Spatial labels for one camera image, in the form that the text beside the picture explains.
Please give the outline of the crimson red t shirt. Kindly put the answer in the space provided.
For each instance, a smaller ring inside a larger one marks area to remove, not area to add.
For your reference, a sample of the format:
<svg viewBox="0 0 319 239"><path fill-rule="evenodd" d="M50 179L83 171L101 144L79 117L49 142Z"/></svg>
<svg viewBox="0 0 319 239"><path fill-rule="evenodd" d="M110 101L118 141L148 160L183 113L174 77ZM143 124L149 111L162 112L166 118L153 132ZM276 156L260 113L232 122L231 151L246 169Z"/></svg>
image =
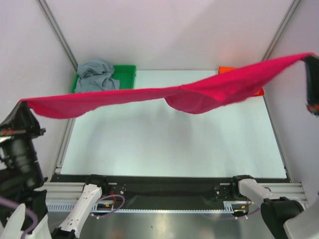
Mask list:
<svg viewBox="0 0 319 239"><path fill-rule="evenodd" d="M99 107L164 99L175 110L202 114L218 107L242 102L247 87L263 87L286 68L314 53L301 53L237 68L194 83L147 89L74 93L22 99L36 114L52 119L79 117Z"/></svg>

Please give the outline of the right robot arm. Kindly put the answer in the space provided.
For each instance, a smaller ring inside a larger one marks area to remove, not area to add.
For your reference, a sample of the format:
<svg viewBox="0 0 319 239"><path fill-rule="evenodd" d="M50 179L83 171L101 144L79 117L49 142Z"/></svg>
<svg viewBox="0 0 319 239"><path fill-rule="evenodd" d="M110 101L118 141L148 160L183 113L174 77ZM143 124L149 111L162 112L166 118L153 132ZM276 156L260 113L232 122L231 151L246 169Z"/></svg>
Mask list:
<svg viewBox="0 0 319 239"><path fill-rule="evenodd" d="M319 115L319 58L304 59L307 77L307 110ZM280 197L261 186L250 175L232 177L230 195L249 198L261 212L262 219L276 239L317 239L319 237L319 202L303 209L296 200Z"/></svg>

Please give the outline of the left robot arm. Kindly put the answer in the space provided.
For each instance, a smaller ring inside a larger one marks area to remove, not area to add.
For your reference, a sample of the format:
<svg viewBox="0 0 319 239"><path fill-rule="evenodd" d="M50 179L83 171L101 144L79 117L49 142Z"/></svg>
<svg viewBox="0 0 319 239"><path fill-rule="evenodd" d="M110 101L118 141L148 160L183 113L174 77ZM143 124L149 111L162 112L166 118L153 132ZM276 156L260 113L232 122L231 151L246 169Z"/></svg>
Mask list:
<svg viewBox="0 0 319 239"><path fill-rule="evenodd" d="M45 129L27 102L19 102L0 124L0 222L4 239L77 239L98 199L109 196L107 178L90 175L75 207L58 228L50 232L46 182L32 140Z"/></svg>

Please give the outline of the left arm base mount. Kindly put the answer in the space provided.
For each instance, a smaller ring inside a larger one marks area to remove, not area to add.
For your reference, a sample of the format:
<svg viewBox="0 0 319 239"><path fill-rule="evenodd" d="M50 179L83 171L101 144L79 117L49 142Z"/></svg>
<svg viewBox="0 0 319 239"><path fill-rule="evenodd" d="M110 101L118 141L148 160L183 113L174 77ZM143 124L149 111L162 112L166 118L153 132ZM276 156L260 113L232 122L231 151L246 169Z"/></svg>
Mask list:
<svg viewBox="0 0 319 239"><path fill-rule="evenodd" d="M115 194L124 196L126 192L125 185L110 182L109 178L103 175L91 174L86 178L85 184L93 184L101 188L102 196Z"/></svg>

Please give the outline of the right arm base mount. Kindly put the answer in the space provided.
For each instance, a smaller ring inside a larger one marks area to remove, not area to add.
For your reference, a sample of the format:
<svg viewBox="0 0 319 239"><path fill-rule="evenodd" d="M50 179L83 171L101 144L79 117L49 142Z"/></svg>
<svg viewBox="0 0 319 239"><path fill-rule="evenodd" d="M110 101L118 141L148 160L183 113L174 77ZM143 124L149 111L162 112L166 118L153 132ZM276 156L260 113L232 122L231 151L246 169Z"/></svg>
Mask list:
<svg viewBox="0 0 319 239"><path fill-rule="evenodd" d="M220 184L213 187L214 198L218 201L245 199L239 192L239 181L243 179L253 179L250 175L237 175L231 178L229 184Z"/></svg>

